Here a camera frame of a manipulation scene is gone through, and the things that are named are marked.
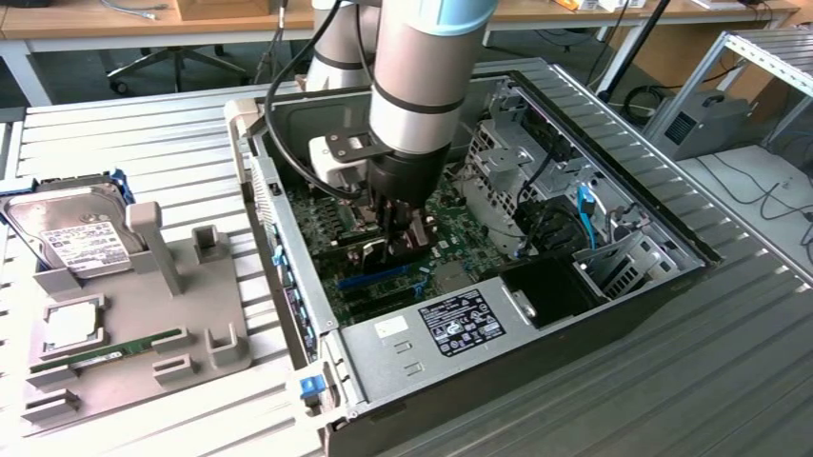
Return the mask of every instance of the black plastic bracket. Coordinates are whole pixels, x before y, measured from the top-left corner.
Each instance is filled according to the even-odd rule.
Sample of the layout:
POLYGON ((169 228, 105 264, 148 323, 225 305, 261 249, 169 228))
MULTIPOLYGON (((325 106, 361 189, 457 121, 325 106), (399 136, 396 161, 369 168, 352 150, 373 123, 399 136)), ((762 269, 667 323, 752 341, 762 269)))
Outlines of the black plastic bracket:
POLYGON ((393 152, 367 129, 337 129, 325 135, 329 154, 340 164, 393 152))

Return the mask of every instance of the green circuit board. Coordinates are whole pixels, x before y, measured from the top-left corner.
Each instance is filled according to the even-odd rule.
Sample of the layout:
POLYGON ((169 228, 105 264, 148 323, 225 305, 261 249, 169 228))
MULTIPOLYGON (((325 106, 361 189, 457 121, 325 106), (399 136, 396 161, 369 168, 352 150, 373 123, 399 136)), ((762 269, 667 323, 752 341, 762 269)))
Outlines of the green circuit board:
POLYGON ((505 258, 481 231, 453 183, 443 177, 425 207, 436 221, 436 244, 431 251, 379 281, 340 288, 341 280, 359 274, 348 266, 347 249, 380 238, 375 215, 332 197, 314 199, 305 189, 289 192, 288 199, 341 326, 473 284, 504 263, 505 258), (336 240, 342 240, 342 247, 336 246, 336 240))

